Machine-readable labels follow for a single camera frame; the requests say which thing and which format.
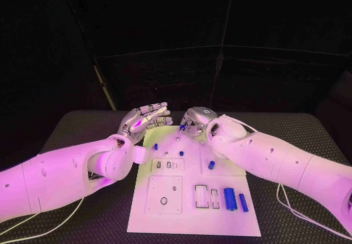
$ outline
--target blue cylinder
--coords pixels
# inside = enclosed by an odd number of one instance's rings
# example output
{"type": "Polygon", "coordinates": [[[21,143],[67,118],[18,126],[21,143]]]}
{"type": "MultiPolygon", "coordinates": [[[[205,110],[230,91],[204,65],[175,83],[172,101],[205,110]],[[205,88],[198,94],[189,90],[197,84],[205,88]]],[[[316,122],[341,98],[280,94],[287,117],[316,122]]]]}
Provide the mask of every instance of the blue cylinder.
{"type": "Polygon", "coordinates": [[[208,169],[214,169],[214,167],[215,167],[215,161],[211,161],[208,165],[208,169]]]}
{"type": "Polygon", "coordinates": [[[244,198],[244,194],[240,194],[240,200],[241,200],[241,205],[244,208],[244,212],[249,212],[249,207],[247,207],[247,202],[246,202],[246,198],[244,198]]]}
{"type": "Polygon", "coordinates": [[[227,210],[230,211],[237,210],[237,197],[236,197],[234,188],[224,189],[224,196],[225,196],[227,210]]]}

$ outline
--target textured gray surface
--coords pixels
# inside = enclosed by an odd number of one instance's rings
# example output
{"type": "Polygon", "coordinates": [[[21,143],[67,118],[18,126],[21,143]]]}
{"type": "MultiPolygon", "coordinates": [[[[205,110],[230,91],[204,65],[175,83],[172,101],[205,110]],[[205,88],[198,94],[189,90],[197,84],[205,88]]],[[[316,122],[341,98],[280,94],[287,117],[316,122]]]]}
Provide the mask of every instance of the textured gray surface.
{"type": "MultiPolygon", "coordinates": [[[[55,128],[42,153],[107,138],[116,133],[126,113],[126,111],[68,113],[55,128]]],[[[184,114],[185,112],[181,111],[172,112],[176,125],[181,123],[184,114]]],[[[236,112],[225,114],[311,153],[349,165],[321,122],[312,115],[236,112]]],[[[247,179],[261,237],[127,233],[137,170],[139,166],[135,165],[124,180],[85,198],[71,220],[55,232],[21,243],[351,243],[299,219],[277,202],[277,184],[250,173],[247,179]]],[[[316,201],[290,188],[287,188],[287,194],[293,207],[303,214],[347,234],[335,217],[316,201]]],[[[26,224],[5,234],[0,240],[22,238],[51,230],[70,216],[77,204],[78,202],[58,210],[41,213],[26,224]]],[[[19,217],[0,224],[0,232],[26,218],[19,217]]]]}

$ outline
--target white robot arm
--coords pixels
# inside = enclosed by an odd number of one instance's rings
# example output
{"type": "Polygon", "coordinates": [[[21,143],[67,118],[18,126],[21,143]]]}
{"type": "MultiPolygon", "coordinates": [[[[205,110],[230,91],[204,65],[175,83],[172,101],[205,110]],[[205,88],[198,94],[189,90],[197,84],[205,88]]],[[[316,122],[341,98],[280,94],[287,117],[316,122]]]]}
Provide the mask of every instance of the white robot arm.
{"type": "Polygon", "coordinates": [[[47,152],[0,172],[0,222],[57,209],[124,179],[148,149],[135,144],[146,129],[171,125],[168,103],[133,109],[117,134],[47,152]]]}
{"type": "Polygon", "coordinates": [[[237,119],[218,117],[205,107],[188,110],[182,125],[184,133],[192,136],[207,131],[208,143],[220,158],[230,159],[251,174],[312,197],[352,235],[352,167],[311,154],[237,119]]]}

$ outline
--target white wire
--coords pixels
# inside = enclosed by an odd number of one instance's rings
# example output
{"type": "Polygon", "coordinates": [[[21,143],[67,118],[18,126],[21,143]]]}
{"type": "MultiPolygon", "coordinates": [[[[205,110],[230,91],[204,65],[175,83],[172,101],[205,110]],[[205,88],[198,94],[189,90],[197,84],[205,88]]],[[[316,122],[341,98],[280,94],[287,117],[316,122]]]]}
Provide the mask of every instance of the white wire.
{"type": "Polygon", "coordinates": [[[292,208],[292,205],[290,205],[290,201],[289,201],[289,197],[287,197],[287,194],[286,194],[286,190],[285,190],[285,186],[282,184],[279,184],[277,186],[277,200],[279,202],[290,209],[292,213],[303,220],[309,221],[311,223],[313,223],[315,225],[321,226],[322,228],[325,228],[328,231],[331,231],[335,235],[347,238],[348,240],[352,240],[352,237],[341,234],[338,231],[332,230],[331,228],[328,228],[325,225],[322,225],[321,223],[318,223],[315,220],[312,220],[306,215],[303,215],[299,211],[296,211],[293,208],[292,208]],[[285,198],[286,198],[286,201],[287,201],[287,205],[280,201],[279,199],[279,190],[280,190],[280,187],[283,188],[283,192],[285,192],[285,198]]]}
{"type": "Polygon", "coordinates": [[[77,210],[78,210],[78,208],[80,208],[80,206],[81,206],[81,204],[83,204],[83,200],[84,200],[84,198],[81,199],[80,204],[78,204],[78,206],[77,206],[77,208],[75,208],[73,214],[70,215],[70,217],[64,220],[64,222],[62,222],[62,223],[61,223],[52,230],[49,230],[47,233],[44,233],[44,234],[41,234],[41,235],[35,235],[35,236],[31,236],[31,237],[25,237],[25,238],[16,239],[16,240],[8,240],[8,241],[2,242],[0,244],[13,243],[13,242],[16,242],[16,241],[35,239],[35,238],[38,238],[38,237],[41,237],[41,236],[49,234],[51,232],[54,232],[54,231],[55,231],[55,230],[57,230],[57,229],[67,223],[67,221],[70,220],[70,218],[71,218],[73,215],[75,214],[75,212],[77,212],[77,210]]]}
{"type": "Polygon", "coordinates": [[[32,215],[26,220],[23,220],[18,225],[15,225],[12,228],[9,228],[5,232],[0,233],[3,235],[8,231],[10,231],[13,228],[16,228],[19,225],[22,225],[25,222],[28,222],[32,218],[35,218],[41,213],[36,213],[32,215]]]}

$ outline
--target white board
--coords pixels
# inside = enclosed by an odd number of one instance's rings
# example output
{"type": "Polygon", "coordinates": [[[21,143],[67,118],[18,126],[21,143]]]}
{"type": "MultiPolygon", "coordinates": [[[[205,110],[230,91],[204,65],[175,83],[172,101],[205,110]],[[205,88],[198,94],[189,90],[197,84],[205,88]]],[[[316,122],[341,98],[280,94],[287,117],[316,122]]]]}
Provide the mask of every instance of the white board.
{"type": "Polygon", "coordinates": [[[148,130],[143,146],[152,153],[139,168],[127,232],[261,236],[246,171],[214,155],[205,135],[191,137],[179,133],[179,126],[163,126],[148,130]],[[178,162],[182,169],[165,168],[168,162],[178,162]],[[236,190],[237,211],[227,210],[225,188],[236,190]],[[249,212],[243,211],[241,193],[249,212]],[[197,198],[205,208],[197,208],[197,198]]]}

